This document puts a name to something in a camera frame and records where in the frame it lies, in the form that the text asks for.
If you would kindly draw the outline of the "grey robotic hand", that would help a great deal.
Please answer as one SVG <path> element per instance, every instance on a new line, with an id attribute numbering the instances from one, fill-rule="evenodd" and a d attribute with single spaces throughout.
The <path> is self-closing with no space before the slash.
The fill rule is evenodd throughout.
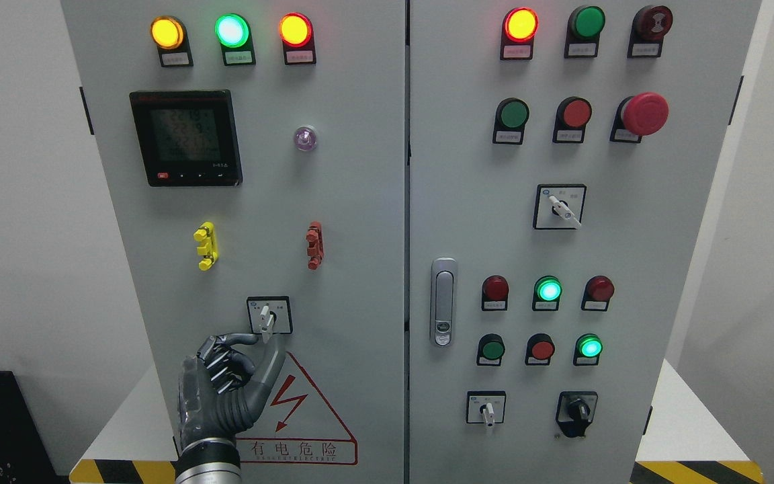
<path id="1" fill-rule="evenodd" d="M 179 383 L 180 444 L 234 436 L 255 425 L 286 360 L 286 337 L 268 338 L 255 364 L 235 344 L 257 344 L 250 333 L 212 335 L 182 362 Z"/>

